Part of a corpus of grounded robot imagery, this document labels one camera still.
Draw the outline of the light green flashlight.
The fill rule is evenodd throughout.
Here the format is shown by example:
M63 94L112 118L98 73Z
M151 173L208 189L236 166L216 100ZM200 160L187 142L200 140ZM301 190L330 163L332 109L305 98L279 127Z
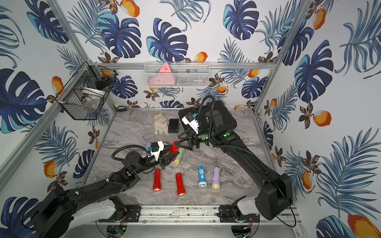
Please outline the light green flashlight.
M179 165L181 163L182 158L183 158L184 152L185 152L185 149L180 148L178 151L178 155L176 156L176 158L173 160L172 163L175 165Z

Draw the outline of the red flashlight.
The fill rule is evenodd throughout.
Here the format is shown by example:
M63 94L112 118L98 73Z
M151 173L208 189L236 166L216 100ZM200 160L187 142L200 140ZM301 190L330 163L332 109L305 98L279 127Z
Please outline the red flashlight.
M161 190L161 169L156 169L154 173L153 191Z
M177 194L178 196L184 196L186 194L186 190L184 188L182 174L176 174L176 183L177 183Z
M176 145L178 143L178 141L174 141L172 146L171 146L171 150L170 150L170 154L174 154L174 153L177 153L179 151L179 147Z

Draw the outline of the purple flashlight yellow rim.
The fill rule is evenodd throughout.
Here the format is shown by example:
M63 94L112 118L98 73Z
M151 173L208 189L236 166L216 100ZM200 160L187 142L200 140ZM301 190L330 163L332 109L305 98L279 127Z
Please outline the purple flashlight yellow rim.
M151 143L147 143L145 147L146 147L146 152L145 152L145 155L147 155L147 150L148 150L148 148L150 148L150 147L151 147Z

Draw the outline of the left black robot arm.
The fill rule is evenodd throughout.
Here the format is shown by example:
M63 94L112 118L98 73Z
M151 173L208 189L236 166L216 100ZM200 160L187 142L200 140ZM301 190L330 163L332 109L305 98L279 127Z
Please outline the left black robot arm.
M132 151L122 160L123 168L107 179L80 188L53 189L37 205L31 217L33 228L40 238L59 238L71 228L97 220L123 221L126 205L116 194L126 191L140 181L139 173L171 164L178 153L155 157L141 157Z

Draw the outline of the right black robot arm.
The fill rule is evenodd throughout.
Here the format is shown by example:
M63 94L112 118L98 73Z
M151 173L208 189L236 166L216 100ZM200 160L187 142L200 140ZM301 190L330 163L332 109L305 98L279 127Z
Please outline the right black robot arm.
M178 135L178 147L193 150L201 143L209 143L232 157L252 178L260 193L254 198L258 212L267 220L273 220L293 203L292 180L287 174L280 175L251 152L233 131L206 130L199 133L188 129Z

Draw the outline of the blue flashlight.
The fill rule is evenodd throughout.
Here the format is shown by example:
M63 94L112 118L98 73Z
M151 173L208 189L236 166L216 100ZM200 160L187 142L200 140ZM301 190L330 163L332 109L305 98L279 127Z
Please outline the blue flashlight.
M206 187L207 186L204 166L198 166L198 186L199 187Z

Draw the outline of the purple flashlight lower right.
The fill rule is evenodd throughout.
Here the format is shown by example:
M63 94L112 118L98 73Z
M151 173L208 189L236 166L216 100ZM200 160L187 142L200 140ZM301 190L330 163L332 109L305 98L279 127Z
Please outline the purple flashlight lower right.
M220 189L220 168L214 167L213 169L213 180L212 180L212 188Z

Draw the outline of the small black box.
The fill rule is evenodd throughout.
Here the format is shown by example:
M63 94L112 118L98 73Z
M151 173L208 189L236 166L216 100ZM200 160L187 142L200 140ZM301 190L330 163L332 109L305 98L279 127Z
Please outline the small black box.
M179 119L170 119L168 124L169 133L178 133L179 132Z

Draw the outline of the black plastic tool case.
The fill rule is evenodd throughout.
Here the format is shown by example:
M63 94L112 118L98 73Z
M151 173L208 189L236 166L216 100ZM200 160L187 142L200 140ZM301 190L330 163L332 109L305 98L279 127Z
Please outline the black plastic tool case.
M179 118L182 119L188 113L197 113L197 120L199 123L198 132L204 131L209 128L210 112L212 109L212 102L207 103L201 107L200 117L198 117L199 108L187 108L179 111ZM221 101L216 101L214 104L212 130L218 127L226 127L228 130L233 130L237 127L237 122Z

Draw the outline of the white work glove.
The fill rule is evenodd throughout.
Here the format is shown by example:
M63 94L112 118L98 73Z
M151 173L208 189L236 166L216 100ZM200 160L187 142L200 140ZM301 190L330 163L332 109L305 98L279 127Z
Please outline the white work glove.
M155 134L168 134L168 119L162 114L157 114L154 118L154 133Z

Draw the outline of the black tape roll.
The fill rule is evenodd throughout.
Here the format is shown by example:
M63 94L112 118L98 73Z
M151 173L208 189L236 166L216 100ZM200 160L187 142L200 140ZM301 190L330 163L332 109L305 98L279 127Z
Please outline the black tape roll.
M125 112L127 110L127 107L125 107L125 106L122 106L122 107L118 107L117 108L117 111L118 112Z

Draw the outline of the pink triangle object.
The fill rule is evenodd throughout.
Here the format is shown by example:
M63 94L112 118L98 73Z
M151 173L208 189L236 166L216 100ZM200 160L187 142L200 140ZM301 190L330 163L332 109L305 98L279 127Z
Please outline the pink triangle object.
M169 63L164 63L159 73L154 77L154 85L174 85L176 83Z

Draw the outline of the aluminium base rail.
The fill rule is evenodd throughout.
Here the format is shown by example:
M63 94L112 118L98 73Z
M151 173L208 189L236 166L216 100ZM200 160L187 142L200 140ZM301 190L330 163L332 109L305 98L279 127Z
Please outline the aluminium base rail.
M301 225L297 209L286 209L278 219L267 220L254 212L243 218L233 218L230 205L125 205L116 209L109 200L80 209L70 219L69 229L98 222L106 225L132 223L134 225Z

